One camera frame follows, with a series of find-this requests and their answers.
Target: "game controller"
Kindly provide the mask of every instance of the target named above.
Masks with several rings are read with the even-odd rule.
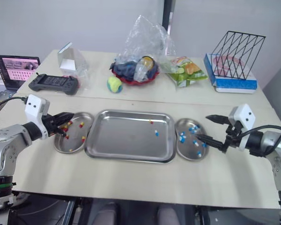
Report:
[[[75,77],[49,76],[38,74],[37,77],[28,85],[34,91],[56,90],[63,91],[67,95],[74,95],[78,90],[78,80]]]

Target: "laptop screen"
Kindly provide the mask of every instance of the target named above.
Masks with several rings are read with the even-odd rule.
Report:
[[[38,57],[0,55],[0,74],[8,90],[18,90],[40,65]]]

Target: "yellow ball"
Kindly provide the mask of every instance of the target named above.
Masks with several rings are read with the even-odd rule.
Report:
[[[115,76],[108,78],[107,86],[110,91],[113,93],[119,93],[122,90],[122,82]]]

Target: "plastic bag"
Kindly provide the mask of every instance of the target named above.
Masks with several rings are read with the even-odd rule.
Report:
[[[152,57],[160,72],[176,71],[177,68],[167,59],[167,55],[176,55],[175,45],[167,31],[154,19],[149,20],[140,15],[129,33],[124,50],[118,54],[115,62],[116,65],[131,61],[139,63],[133,78],[141,82],[148,79],[145,73],[148,67],[142,62],[144,56]]]
[[[59,68],[63,76],[77,78],[80,89],[89,89],[89,65],[79,50],[70,48],[71,45],[69,42],[58,52]]]
[[[175,73],[168,73],[168,75],[178,87],[187,87],[196,81],[207,79],[207,75],[186,56],[171,62],[177,66],[177,70]]]

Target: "white wall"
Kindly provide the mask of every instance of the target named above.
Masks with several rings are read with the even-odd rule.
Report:
[[[81,50],[119,52],[152,5],[162,18],[163,0],[0,0],[0,54],[43,60],[69,41]]]
[[[261,88],[281,68],[281,0],[177,0],[171,36],[177,53],[204,56],[228,31],[266,36],[252,68]]]

